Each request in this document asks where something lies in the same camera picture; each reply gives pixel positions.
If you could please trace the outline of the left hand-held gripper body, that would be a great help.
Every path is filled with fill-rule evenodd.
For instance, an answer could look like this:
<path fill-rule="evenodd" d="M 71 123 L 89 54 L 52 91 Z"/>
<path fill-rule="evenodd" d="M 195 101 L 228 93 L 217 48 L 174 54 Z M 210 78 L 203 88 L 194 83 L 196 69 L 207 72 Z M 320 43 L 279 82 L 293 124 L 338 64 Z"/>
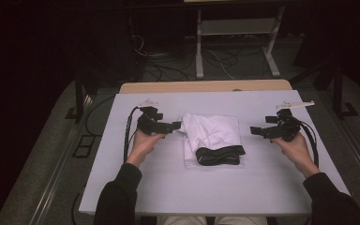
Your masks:
<path fill-rule="evenodd" d="M 148 98 L 139 103 L 137 108 L 142 112 L 142 115 L 137 120 L 137 129 L 147 135 L 157 133 L 157 124 L 159 120 L 155 120 L 153 116 L 160 113 L 158 111 L 158 103 Z"/>

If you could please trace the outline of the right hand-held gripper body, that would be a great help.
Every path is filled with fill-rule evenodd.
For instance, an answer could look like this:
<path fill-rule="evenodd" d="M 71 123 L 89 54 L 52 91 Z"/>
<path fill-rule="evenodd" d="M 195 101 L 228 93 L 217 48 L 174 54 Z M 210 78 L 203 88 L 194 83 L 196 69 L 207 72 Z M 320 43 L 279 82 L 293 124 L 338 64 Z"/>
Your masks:
<path fill-rule="evenodd" d="M 265 139 L 275 139 L 281 138 L 285 142 L 290 142 L 294 139 L 297 132 L 300 130 L 302 122 L 296 119 L 291 109 L 313 106 L 314 101 L 307 102 L 287 102 L 283 101 L 281 104 L 277 105 L 277 117 L 279 119 L 278 123 L 269 123 L 275 124 L 274 127 L 266 127 L 263 130 L 263 137 Z"/>

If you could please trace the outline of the white shorts with black waistband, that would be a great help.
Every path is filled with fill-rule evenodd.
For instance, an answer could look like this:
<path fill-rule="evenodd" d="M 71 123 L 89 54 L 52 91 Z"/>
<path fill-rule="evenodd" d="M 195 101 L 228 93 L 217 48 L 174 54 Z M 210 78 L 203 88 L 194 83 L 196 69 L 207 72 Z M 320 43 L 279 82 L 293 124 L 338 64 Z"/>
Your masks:
<path fill-rule="evenodd" d="M 236 116 L 185 112 L 180 119 L 179 132 L 184 135 L 184 163 L 187 169 L 244 166 L 246 151 Z"/>

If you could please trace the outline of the person's left hand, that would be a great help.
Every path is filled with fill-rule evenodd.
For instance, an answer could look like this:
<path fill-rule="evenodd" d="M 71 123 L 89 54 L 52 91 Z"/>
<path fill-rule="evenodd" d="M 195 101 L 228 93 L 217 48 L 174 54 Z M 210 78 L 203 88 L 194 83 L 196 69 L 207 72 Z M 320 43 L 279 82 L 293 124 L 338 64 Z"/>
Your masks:
<path fill-rule="evenodd" d="M 137 168 L 144 162 L 146 156 L 153 151 L 155 144 L 166 137 L 165 134 L 147 135 L 137 130 L 133 141 L 133 146 L 126 163 Z"/>

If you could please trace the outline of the person's right hand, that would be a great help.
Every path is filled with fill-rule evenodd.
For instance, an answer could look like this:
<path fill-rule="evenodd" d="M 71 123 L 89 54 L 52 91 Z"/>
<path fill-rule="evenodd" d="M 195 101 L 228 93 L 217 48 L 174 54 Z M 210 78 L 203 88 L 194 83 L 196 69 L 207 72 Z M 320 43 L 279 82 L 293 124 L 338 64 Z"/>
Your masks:
<path fill-rule="evenodd" d="M 280 147 L 282 153 L 305 178 L 320 172 L 310 156 L 306 139 L 300 132 L 296 134 L 291 142 L 285 142 L 280 138 L 272 139 L 271 142 Z"/>

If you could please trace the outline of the wooden table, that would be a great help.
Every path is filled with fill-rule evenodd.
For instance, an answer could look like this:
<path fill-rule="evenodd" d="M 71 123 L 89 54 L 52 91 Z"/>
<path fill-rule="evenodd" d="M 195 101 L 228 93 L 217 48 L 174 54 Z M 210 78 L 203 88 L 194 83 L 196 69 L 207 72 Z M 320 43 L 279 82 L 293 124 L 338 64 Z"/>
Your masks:
<path fill-rule="evenodd" d="M 292 90 L 286 80 L 196 81 L 196 82 L 128 82 L 121 86 L 120 94 L 232 92 Z"/>

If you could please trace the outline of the black metal stand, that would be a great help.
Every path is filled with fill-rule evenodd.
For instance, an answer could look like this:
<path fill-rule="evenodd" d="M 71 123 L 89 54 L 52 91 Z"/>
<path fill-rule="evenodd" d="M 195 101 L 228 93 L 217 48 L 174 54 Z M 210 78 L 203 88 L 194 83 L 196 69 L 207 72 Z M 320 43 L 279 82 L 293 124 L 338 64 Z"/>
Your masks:
<path fill-rule="evenodd" d="M 340 64 L 336 64 L 334 75 L 333 110 L 336 116 L 343 120 L 345 117 L 358 116 L 358 112 L 350 102 L 342 101 L 343 73 Z"/>
<path fill-rule="evenodd" d="M 75 106 L 67 111 L 66 119 L 74 119 L 79 123 L 83 117 L 83 85 L 79 76 L 75 77 Z"/>

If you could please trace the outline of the white board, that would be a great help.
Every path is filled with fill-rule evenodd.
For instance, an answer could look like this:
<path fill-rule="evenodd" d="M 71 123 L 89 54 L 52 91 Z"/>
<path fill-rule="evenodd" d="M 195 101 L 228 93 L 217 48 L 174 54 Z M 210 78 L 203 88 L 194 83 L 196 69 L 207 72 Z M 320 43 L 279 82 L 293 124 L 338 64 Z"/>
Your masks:
<path fill-rule="evenodd" d="M 311 200 L 304 177 L 274 144 L 251 134 L 264 127 L 282 102 L 300 103 L 295 90 L 205 93 L 119 94 L 114 98 L 94 165 L 79 207 L 95 212 L 105 184 L 123 163 L 125 132 L 139 112 L 135 106 L 151 100 L 166 122 L 183 113 L 231 115 L 239 120 L 246 155 L 238 166 L 188 169 L 180 132 L 158 142 L 141 166 L 136 212 L 139 215 L 288 216 L 307 215 Z"/>

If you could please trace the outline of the white metal stand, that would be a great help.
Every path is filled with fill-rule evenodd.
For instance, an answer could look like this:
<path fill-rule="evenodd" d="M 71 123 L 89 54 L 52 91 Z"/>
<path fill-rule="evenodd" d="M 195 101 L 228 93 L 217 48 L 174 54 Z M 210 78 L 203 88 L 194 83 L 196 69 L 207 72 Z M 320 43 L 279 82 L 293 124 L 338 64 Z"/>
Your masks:
<path fill-rule="evenodd" d="M 262 48 L 265 62 L 274 78 L 280 77 L 272 51 L 277 39 L 285 7 L 280 7 L 274 18 L 203 20 L 202 12 L 198 11 L 196 33 L 196 77 L 203 78 L 202 37 L 228 35 L 269 35 L 268 44 Z"/>

